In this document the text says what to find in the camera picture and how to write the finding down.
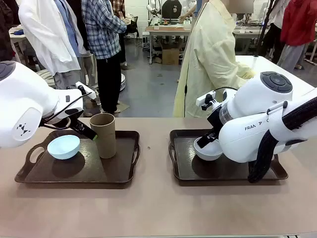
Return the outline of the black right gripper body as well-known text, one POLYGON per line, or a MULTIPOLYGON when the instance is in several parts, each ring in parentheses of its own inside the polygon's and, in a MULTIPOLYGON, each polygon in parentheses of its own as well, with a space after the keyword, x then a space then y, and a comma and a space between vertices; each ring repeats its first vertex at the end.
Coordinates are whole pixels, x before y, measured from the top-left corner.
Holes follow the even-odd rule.
POLYGON ((215 108, 212 113, 208 116, 207 120, 212 125, 211 131, 214 135, 219 135, 221 128, 223 127, 223 123, 220 120, 220 110, 221 106, 215 108))

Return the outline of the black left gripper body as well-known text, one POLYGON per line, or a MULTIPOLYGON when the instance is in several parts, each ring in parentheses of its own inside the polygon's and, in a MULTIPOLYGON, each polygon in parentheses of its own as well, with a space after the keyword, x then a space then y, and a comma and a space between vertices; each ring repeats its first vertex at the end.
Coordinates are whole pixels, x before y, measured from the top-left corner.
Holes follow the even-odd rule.
POLYGON ((84 124, 79 120, 79 117, 82 115, 83 110, 78 109, 67 109, 65 113, 68 115, 70 119, 69 128, 71 129, 84 129, 84 124))

